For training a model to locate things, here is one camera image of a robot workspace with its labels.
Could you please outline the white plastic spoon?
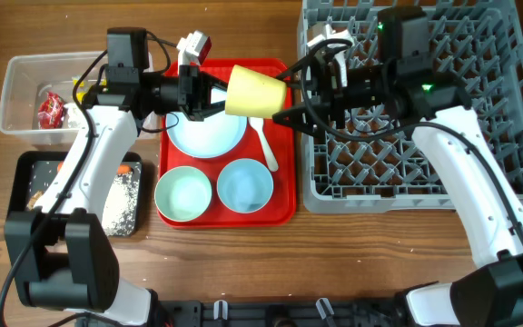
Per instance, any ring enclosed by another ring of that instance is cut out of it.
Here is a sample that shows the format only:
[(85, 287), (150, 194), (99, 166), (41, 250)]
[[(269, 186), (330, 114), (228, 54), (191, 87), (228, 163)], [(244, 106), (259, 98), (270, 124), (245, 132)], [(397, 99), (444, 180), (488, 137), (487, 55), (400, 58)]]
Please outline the white plastic spoon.
[(279, 164), (263, 131), (264, 120), (262, 118), (249, 117), (248, 122), (250, 127), (256, 132), (256, 134), (259, 137), (261, 149), (268, 169), (271, 172), (277, 172), (279, 169)]

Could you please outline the brown food lump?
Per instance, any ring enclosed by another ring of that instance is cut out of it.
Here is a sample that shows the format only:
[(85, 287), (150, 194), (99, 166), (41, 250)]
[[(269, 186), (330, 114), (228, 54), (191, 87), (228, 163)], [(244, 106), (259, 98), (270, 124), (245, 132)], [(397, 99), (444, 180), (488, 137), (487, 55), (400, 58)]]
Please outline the brown food lump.
[(39, 198), (44, 194), (43, 191), (37, 191), (34, 195), (32, 195), (26, 205), (26, 210), (31, 211), (35, 208), (35, 204), (39, 200)]

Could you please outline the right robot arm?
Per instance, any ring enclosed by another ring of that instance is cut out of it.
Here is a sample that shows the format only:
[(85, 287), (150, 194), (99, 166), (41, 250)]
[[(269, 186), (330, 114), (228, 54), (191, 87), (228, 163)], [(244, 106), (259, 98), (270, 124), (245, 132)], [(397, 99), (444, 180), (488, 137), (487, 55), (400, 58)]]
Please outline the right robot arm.
[(461, 79), (437, 72), (429, 46), (429, 19), (416, 5), (383, 9), (378, 16), (380, 61), (349, 68), (348, 31), (318, 27), (307, 54), (281, 74), (301, 90), (302, 103), (273, 116), (304, 134), (349, 134), (345, 114), (383, 105), (401, 132), (430, 161), (464, 226), (474, 272), (451, 283), (432, 282), (397, 296), (399, 322), (419, 326), (523, 324), (523, 204), (482, 135)]

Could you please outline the yellow plastic cup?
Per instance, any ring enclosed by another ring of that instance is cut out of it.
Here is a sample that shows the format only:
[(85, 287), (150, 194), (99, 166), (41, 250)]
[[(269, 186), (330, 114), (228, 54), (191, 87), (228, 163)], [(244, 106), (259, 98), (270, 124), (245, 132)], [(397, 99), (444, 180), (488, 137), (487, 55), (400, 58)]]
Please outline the yellow plastic cup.
[(272, 119), (283, 109), (286, 92), (287, 85), (283, 81), (235, 65), (227, 85), (224, 112)]

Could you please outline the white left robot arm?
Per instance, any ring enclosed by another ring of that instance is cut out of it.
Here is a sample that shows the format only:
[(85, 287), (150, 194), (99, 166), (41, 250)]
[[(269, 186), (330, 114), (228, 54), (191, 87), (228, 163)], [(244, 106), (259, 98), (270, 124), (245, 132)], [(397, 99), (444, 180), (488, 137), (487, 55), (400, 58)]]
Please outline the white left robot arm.
[(171, 326), (155, 291), (127, 282), (100, 218), (117, 167), (149, 113), (179, 112), (201, 121), (219, 113), (211, 100), (226, 82), (196, 65), (175, 77), (109, 65), (104, 85), (76, 103), (84, 128), (35, 208), (8, 212), (4, 232), (11, 268), (0, 291), (0, 325), (12, 286), (25, 306), (71, 312), (114, 326)]

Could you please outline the white tissue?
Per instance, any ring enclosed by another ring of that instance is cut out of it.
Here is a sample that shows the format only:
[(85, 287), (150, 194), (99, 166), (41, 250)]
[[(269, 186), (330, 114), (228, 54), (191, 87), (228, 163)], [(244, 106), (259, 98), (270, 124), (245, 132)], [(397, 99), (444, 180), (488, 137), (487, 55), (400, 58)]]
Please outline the white tissue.
[(78, 129), (86, 125), (85, 118), (76, 103), (64, 104), (63, 128)]

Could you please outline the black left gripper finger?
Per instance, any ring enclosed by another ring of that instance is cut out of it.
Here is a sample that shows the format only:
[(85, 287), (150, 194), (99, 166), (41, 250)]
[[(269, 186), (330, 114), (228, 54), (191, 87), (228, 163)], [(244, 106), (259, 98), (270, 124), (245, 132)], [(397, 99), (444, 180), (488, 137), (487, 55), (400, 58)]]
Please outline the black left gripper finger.
[(226, 90), (228, 86), (227, 82), (206, 72), (200, 72), (198, 79), (201, 87), (205, 89), (218, 88), (220, 90)]
[(225, 102), (220, 101), (213, 104), (199, 104), (195, 109), (195, 120), (198, 122), (204, 121), (206, 118), (223, 112), (225, 109)]

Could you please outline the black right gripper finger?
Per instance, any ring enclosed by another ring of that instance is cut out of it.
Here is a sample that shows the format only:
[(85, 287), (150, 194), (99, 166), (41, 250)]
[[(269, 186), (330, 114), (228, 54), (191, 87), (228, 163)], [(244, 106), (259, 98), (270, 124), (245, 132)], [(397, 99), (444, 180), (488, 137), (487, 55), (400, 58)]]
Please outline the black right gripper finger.
[(277, 79), (293, 89), (301, 89), (302, 85), (307, 89), (320, 89), (323, 85), (322, 68), (322, 59), (305, 56), (278, 74)]
[(271, 116), (279, 125), (289, 127), (296, 132), (312, 137), (320, 137), (323, 130), (311, 118), (305, 103), (295, 104), (290, 108), (279, 111)]

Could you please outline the gold foil wrapper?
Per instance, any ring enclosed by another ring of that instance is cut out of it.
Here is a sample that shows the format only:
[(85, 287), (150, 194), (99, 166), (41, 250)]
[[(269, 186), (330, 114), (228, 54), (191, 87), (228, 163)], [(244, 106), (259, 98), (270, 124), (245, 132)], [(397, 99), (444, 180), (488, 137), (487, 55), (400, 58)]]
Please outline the gold foil wrapper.
[[(77, 88), (77, 93), (85, 93), (87, 92), (92, 86), (96, 85), (97, 84), (97, 80), (96, 79), (93, 79), (93, 80), (83, 80), (81, 83), (78, 83), (78, 80), (79, 80), (79, 77), (78, 76), (73, 76), (72, 77), (72, 82), (73, 82), (73, 85), (78, 85), (78, 88)], [(99, 83), (98, 85), (100, 86), (106, 86), (106, 80), (103, 78)]]

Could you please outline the red snack wrapper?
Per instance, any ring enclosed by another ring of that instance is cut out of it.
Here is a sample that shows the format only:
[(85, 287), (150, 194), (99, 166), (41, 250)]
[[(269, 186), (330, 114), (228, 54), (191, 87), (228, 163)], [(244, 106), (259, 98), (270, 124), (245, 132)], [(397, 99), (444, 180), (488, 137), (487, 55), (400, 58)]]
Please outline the red snack wrapper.
[(58, 94), (48, 92), (39, 106), (37, 119), (40, 129), (60, 128), (64, 120), (64, 100)]

